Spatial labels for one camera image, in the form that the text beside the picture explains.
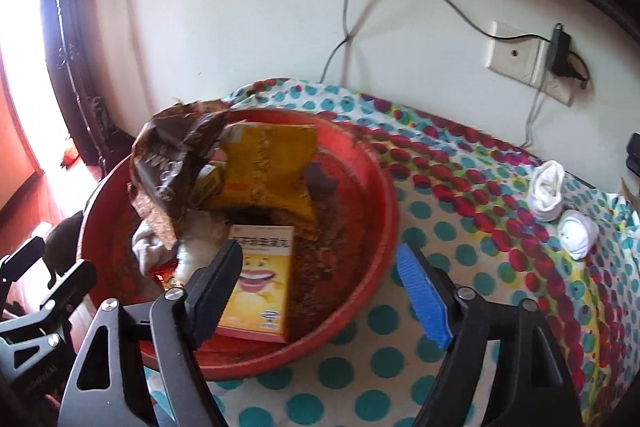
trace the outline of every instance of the power adapter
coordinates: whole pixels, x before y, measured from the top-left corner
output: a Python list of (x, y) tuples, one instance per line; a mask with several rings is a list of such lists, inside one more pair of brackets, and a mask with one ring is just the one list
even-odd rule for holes
[(564, 31), (561, 23), (554, 26), (549, 48), (546, 51), (545, 68), (555, 76), (566, 76), (580, 80), (580, 89), (586, 89), (587, 79), (569, 62), (571, 35)]

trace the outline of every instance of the pink lips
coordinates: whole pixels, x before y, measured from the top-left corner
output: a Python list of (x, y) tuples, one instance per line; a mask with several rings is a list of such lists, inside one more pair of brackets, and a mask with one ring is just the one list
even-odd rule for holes
[(256, 293), (263, 290), (274, 277), (276, 274), (271, 270), (242, 270), (238, 282), (242, 291)]

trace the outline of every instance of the metal screw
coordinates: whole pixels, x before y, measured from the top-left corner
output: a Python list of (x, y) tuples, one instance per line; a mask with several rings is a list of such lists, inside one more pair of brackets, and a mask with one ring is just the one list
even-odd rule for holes
[(476, 296), (476, 292), (473, 288), (469, 288), (469, 286), (462, 286), (458, 288), (458, 297), (464, 299), (465, 301), (470, 301)]
[(113, 298), (107, 299), (105, 302), (103, 302), (100, 305), (100, 308), (102, 308), (106, 312), (110, 312), (111, 310), (114, 310), (117, 307), (118, 307), (118, 300)]
[(177, 301), (182, 297), (184, 290), (182, 288), (171, 288), (164, 293), (164, 298), (168, 301)]
[(49, 346), (56, 347), (60, 343), (60, 336), (57, 333), (54, 333), (47, 339), (47, 342), (49, 343)]
[(528, 311), (528, 312), (534, 312), (534, 311), (538, 310), (538, 305), (532, 299), (523, 299), (522, 300), (522, 307), (524, 309), (526, 309), (526, 311)]

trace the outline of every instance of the wall socket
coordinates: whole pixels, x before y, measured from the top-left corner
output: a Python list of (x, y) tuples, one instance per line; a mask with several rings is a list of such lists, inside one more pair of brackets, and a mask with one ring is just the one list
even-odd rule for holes
[[(492, 31), (493, 35), (499, 37), (511, 37), (526, 33), (501, 22), (494, 22)], [(546, 73), (543, 92), (569, 106), (574, 96), (576, 81), (574, 78), (558, 78), (545, 72), (547, 49), (548, 42), (540, 39), (518, 41), (492, 39), (489, 43), (486, 66), (496, 73), (513, 78), (534, 89), (540, 88)]]

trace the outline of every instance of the yellow box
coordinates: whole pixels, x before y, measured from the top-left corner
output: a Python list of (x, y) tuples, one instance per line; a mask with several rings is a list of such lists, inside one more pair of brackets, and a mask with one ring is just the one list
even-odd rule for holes
[(287, 342), (287, 301), (294, 227), (233, 225), (242, 247), (242, 271), (216, 333)]

